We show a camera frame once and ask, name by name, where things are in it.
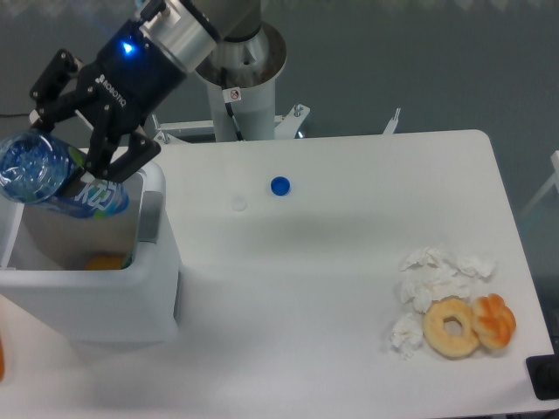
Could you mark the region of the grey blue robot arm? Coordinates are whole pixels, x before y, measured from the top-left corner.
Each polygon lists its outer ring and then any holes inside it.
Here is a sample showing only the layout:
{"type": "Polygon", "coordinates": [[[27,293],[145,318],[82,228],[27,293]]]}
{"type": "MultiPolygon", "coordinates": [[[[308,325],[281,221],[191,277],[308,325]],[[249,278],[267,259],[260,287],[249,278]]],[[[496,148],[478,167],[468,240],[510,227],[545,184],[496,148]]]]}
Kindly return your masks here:
{"type": "Polygon", "coordinates": [[[58,50],[30,90],[31,127],[51,132],[79,116],[92,130],[61,194],[76,194],[85,175],[122,183],[157,156],[146,119],[234,31],[255,34],[259,11],[257,1],[147,1],[93,62],[58,50]]]}

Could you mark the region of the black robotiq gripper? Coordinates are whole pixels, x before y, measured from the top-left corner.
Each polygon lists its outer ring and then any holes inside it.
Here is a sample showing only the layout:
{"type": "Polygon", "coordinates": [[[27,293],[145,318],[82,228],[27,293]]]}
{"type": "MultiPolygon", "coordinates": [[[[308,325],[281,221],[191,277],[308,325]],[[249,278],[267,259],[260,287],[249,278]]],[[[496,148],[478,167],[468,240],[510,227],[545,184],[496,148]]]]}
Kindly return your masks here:
{"type": "Polygon", "coordinates": [[[90,127],[110,113],[108,135],[131,133],[122,153],[118,144],[107,138],[86,153],[69,146],[75,168],[60,187],[62,196],[76,196],[95,181],[123,183],[161,152],[156,141],[136,128],[184,81],[186,73],[152,40],[148,24],[128,20],[100,49],[94,62],[84,67],[68,50],[58,50],[32,86],[32,129],[50,133],[58,123],[74,117],[76,110],[90,127]],[[96,93],[91,103],[77,107],[79,95],[75,91],[63,93],[76,79],[78,91],[92,87],[96,93]]]}

